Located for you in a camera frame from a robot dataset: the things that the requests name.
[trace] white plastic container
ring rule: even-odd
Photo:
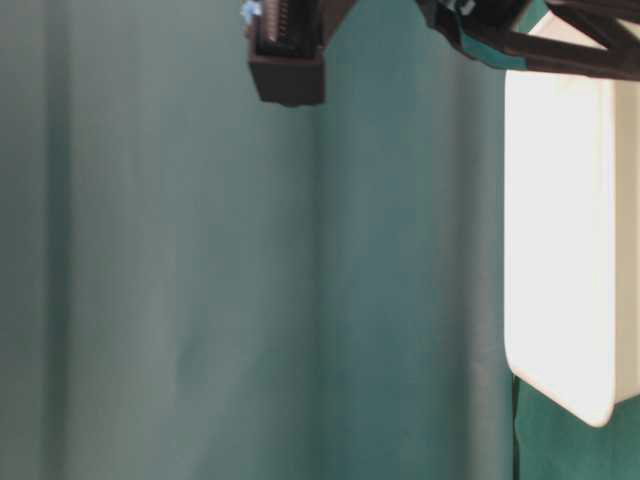
[[[552,14],[532,34],[592,40]],[[640,86],[510,72],[505,345],[592,426],[640,394]]]

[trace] black bracket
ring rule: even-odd
[[[513,30],[530,0],[415,0],[427,25],[490,67],[640,80],[640,0],[545,0],[602,48]],[[249,26],[249,65],[260,98],[288,106],[324,102],[323,51],[357,0],[260,0]]]

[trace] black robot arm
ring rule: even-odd
[[[415,0],[427,25],[467,57],[499,69],[640,80],[640,0],[546,0],[602,48],[513,31],[530,0]],[[316,105],[325,98],[323,51],[357,0],[249,0],[249,65],[263,101]]]

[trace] curtain fold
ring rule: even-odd
[[[0,478],[511,478],[503,74],[363,1],[265,105],[238,9],[0,17]]]

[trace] teal curtain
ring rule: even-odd
[[[502,73],[367,0],[292,110],[238,2],[0,11],[0,478],[512,478]]]

